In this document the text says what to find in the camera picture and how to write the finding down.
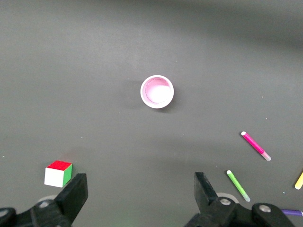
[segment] white cup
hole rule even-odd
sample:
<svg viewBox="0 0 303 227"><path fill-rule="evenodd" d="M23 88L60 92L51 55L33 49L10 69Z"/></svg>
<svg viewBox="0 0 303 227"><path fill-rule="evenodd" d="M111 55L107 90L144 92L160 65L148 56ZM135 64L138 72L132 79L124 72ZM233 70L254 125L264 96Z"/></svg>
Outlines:
<svg viewBox="0 0 303 227"><path fill-rule="evenodd" d="M174 96L174 87L164 76L148 77L141 85L141 98L151 108L160 109L167 106Z"/></svg>

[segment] green marker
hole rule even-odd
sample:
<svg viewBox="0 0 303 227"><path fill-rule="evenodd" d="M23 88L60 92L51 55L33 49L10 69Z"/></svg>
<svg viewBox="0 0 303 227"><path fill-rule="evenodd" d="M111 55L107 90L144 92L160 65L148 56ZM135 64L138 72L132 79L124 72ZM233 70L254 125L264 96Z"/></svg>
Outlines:
<svg viewBox="0 0 303 227"><path fill-rule="evenodd" d="M244 189L242 188L241 184L239 183L239 181L236 179L236 177L233 175L233 173L230 170L226 171L227 175L229 176L229 178L232 180L233 184L236 186L236 188L239 190L239 192L241 193L241 195L243 196L243 198L247 201L250 202L250 197L247 195L247 193L244 191Z"/></svg>

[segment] gray table surface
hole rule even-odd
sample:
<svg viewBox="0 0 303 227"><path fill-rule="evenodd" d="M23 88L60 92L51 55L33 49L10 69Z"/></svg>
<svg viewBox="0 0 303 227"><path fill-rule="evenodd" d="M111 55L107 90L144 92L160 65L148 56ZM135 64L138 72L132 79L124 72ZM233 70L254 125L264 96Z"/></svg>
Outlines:
<svg viewBox="0 0 303 227"><path fill-rule="evenodd" d="M74 227L182 227L202 171L246 208L303 210L302 1L256 2L2 0L0 207L59 193L59 159L88 176ZM175 88L161 110L140 98L155 74Z"/></svg>

